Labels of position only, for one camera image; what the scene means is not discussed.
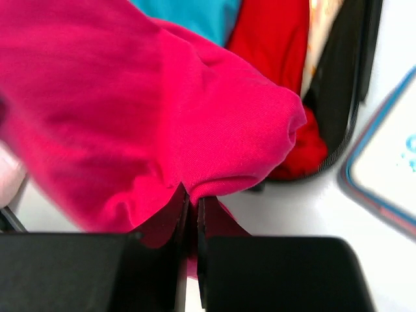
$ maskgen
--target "light pink object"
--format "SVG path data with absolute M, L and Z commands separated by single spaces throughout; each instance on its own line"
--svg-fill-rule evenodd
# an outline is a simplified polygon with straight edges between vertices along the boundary
M 251 187 L 305 122 L 296 94 L 127 0 L 0 12 L 0 136 L 90 231 L 135 228 L 180 182 L 192 203 Z
M 0 143 L 0 209 L 12 201 L 25 176 L 23 165 Z

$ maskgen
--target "folded clothing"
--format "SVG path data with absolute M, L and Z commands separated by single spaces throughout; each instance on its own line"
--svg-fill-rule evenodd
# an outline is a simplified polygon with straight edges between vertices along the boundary
M 0 209 L 12 201 L 25 176 L 23 165 L 0 143 Z
M 241 0 L 131 0 L 143 13 L 171 21 L 224 47 L 233 31 Z
M 87 230 L 137 227 L 180 182 L 194 205 L 247 189 L 305 122 L 295 93 L 127 0 L 0 11 L 0 138 Z
M 243 0 L 227 48 L 299 94 L 308 29 L 309 0 Z

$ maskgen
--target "white surface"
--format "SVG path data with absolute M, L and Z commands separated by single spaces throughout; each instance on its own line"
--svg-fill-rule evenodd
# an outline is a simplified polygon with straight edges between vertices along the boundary
M 406 142 L 416 135 L 416 79 L 403 91 L 351 166 L 351 178 L 364 192 L 416 218 L 416 153 Z
M 416 1 L 384 0 L 370 91 L 360 108 L 356 135 L 416 57 Z M 306 183 L 268 186 L 261 195 L 242 193 L 223 202 L 253 234 L 331 235 L 355 250 L 378 311 L 416 311 L 416 244 L 373 217 L 342 193 L 336 166 Z M 75 231 L 32 183 L 17 203 L 29 230 Z M 200 311 L 198 284 L 188 284 L 187 311 Z

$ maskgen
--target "white table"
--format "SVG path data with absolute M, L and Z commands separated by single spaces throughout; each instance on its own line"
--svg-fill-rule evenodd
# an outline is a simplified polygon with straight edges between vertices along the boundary
M 360 108 L 355 137 L 387 93 L 416 63 L 416 0 L 384 0 L 383 7 L 370 90 Z M 312 181 L 269 185 L 262 194 L 234 194 L 222 201 L 252 234 L 342 237 L 358 256 L 377 310 L 416 311 L 415 242 L 372 216 L 339 189 L 339 165 Z M 77 231 L 31 182 L 14 206 L 31 231 Z M 187 311 L 201 310 L 198 291 L 198 283 L 189 280 Z

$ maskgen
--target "open suitcase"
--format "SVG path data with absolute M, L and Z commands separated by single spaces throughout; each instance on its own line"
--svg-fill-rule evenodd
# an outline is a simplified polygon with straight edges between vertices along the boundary
M 328 156 L 318 170 L 330 168 L 351 140 L 360 102 L 369 89 L 382 0 L 345 0 L 303 102 L 315 114 Z M 261 183 L 252 190 L 260 191 Z
M 303 178 L 332 166 L 350 142 L 369 87 L 381 9 L 382 0 L 345 0 L 333 24 L 304 97 L 329 155 Z M 1 231 L 24 231 L 9 209 L 0 216 Z M 200 201 L 198 226 L 188 220 L 187 195 L 178 189 L 131 234 L 2 234 L 0 311 L 183 311 L 190 245 L 198 247 L 208 311 L 374 311 L 355 255 L 341 240 L 251 237 L 216 198 Z M 191 231 L 197 242 L 190 241 Z M 59 261 L 50 261 L 54 257 Z M 30 298 L 18 298 L 23 293 Z

